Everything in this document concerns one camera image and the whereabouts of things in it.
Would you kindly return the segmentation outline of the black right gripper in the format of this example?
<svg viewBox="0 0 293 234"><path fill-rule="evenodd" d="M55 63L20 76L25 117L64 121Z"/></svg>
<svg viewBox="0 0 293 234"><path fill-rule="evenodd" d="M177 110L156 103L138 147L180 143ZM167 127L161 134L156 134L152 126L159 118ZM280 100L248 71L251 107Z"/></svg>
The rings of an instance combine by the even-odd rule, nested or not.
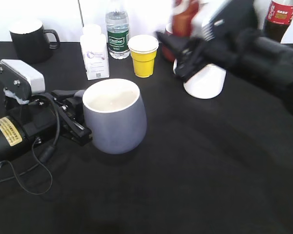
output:
<svg viewBox="0 0 293 234"><path fill-rule="evenodd" d="M160 43L173 53L183 52L173 69L179 79L190 79L209 63L227 71L249 69L249 37L222 38L205 41L155 32Z"/></svg>

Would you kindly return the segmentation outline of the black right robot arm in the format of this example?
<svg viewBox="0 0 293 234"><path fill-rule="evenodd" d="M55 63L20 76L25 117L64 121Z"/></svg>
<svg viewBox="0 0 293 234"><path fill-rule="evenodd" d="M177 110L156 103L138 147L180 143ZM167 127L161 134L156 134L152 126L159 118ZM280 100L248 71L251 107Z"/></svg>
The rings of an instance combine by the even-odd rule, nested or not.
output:
<svg viewBox="0 0 293 234"><path fill-rule="evenodd" d="M282 100L293 115L293 48L245 29L211 40L156 32L177 59L175 73L183 82L214 64Z"/></svg>

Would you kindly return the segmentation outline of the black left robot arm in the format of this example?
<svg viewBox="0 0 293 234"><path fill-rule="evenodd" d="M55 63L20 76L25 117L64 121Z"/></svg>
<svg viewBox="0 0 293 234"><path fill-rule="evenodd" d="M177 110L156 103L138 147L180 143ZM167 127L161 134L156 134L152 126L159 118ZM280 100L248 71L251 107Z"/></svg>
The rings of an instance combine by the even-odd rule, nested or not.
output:
<svg viewBox="0 0 293 234"><path fill-rule="evenodd" d="M84 90L54 90L32 96L26 104L6 98L6 116L0 118L0 167L35 146L51 141L39 160L47 162L60 137L81 146L91 141L91 130L84 126Z"/></svg>

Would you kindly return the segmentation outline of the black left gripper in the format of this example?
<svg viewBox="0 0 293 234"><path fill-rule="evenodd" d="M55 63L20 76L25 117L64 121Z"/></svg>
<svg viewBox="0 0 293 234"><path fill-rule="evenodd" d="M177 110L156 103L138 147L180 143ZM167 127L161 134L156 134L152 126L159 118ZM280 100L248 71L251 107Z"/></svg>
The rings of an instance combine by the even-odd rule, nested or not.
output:
<svg viewBox="0 0 293 234"><path fill-rule="evenodd" d="M7 92L4 106L6 113L19 124L29 141L36 137L48 141L54 137L52 145L56 146L60 130L63 130L63 137L84 146L92 140L91 130L83 126L84 92L54 90L51 94L32 96L27 104L19 104L17 98Z"/></svg>

